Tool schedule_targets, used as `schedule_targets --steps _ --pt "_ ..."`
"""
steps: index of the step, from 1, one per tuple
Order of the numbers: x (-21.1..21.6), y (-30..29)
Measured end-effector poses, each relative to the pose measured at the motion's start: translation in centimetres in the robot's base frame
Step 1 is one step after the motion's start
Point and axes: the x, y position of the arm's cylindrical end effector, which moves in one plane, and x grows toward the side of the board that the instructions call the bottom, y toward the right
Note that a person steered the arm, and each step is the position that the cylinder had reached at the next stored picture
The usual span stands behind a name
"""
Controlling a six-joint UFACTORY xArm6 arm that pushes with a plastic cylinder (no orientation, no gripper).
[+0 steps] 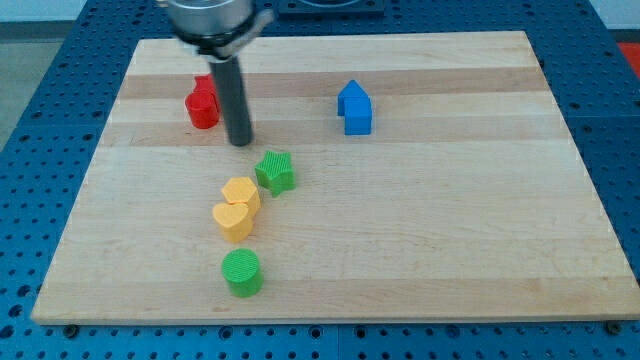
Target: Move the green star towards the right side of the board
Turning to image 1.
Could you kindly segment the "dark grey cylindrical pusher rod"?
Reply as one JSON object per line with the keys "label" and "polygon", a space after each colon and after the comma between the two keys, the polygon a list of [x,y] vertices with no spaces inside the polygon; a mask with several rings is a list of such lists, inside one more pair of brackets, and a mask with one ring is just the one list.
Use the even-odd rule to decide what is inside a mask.
{"label": "dark grey cylindrical pusher rod", "polygon": [[232,57],[209,67],[230,143],[236,147],[249,145],[253,127],[239,60]]}

